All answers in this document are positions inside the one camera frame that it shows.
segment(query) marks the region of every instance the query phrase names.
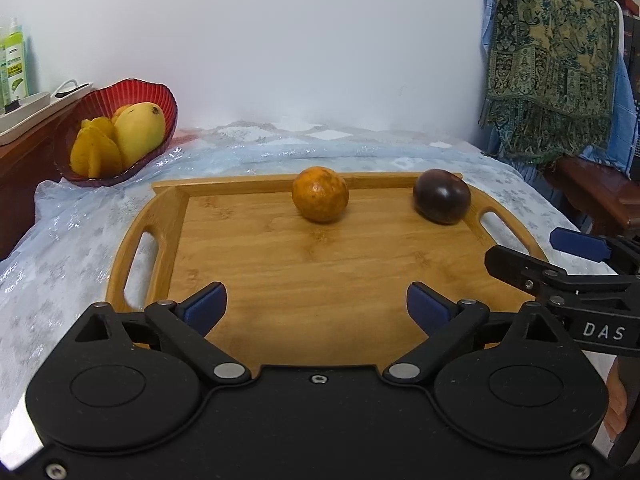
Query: bed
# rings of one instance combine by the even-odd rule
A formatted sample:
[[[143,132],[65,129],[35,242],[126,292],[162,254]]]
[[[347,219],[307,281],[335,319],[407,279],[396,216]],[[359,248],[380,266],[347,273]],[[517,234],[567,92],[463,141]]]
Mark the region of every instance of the bed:
[[[418,132],[372,132],[283,121],[239,122],[213,130],[180,130],[170,149],[128,182],[83,189],[62,181],[36,191],[38,222],[0,264],[0,460],[13,468],[40,443],[22,394],[38,366],[79,314],[104,298],[113,258],[156,180],[238,174],[297,173],[309,166],[336,171],[425,171],[442,168],[494,197],[529,229],[549,261],[573,274],[612,274],[595,264],[559,253],[548,242],[558,226],[573,228],[510,166],[474,146]],[[524,250],[497,218],[483,221],[494,239]],[[140,245],[126,295],[139,308],[155,245]],[[605,378],[613,356],[588,354]],[[610,447],[602,431],[596,446]]]

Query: finger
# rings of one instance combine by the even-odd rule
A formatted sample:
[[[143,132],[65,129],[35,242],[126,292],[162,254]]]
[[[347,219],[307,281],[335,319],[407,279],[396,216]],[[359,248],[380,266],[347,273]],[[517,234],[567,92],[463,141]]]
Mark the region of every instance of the finger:
[[[609,406],[619,415],[623,415],[626,410],[627,396],[624,384],[620,381],[618,374],[618,361],[609,371],[607,377],[607,390],[609,391]]]
[[[616,433],[622,433],[624,431],[626,426],[626,416],[619,415],[609,408],[604,419]]]
[[[609,435],[609,440],[613,442],[618,436],[618,434],[614,431],[614,429],[606,420],[604,421],[604,429],[607,431],[607,434]]]

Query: fruit bowl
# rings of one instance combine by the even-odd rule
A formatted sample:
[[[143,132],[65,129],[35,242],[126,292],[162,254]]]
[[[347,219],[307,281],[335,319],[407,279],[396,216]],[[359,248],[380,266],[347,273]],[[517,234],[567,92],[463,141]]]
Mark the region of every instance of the fruit bowl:
[[[110,178],[87,178],[78,175],[69,167],[69,155],[80,123],[84,119],[100,116],[111,117],[123,105],[152,102],[162,108],[166,129],[162,144],[147,153],[133,166],[121,174]],[[144,168],[156,156],[164,153],[174,136],[178,120],[178,105],[171,91],[164,85],[148,83],[139,79],[125,79],[107,88],[95,90],[78,101],[56,128],[54,141],[54,161],[58,171],[69,181],[81,187],[114,186],[124,182]]]

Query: wooden cabinet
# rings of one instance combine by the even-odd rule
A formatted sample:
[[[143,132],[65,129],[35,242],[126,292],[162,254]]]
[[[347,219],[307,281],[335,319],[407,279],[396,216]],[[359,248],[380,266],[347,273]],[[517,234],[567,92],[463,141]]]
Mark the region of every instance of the wooden cabinet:
[[[33,226],[33,194],[43,180],[60,180],[53,162],[56,125],[74,104],[42,121],[14,142],[0,146],[0,258],[6,258]]]
[[[593,235],[635,235],[640,231],[640,183],[618,170],[576,156],[560,158],[545,178],[569,204],[593,219]]]

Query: patterned scarf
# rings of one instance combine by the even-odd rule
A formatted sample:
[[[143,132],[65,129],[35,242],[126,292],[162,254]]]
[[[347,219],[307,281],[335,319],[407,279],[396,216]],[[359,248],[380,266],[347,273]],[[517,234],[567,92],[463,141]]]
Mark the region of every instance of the patterned scarf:
[[[618,55],[612,0],[496,0],[486,101],[502,155],[546,164],[606,147]]]

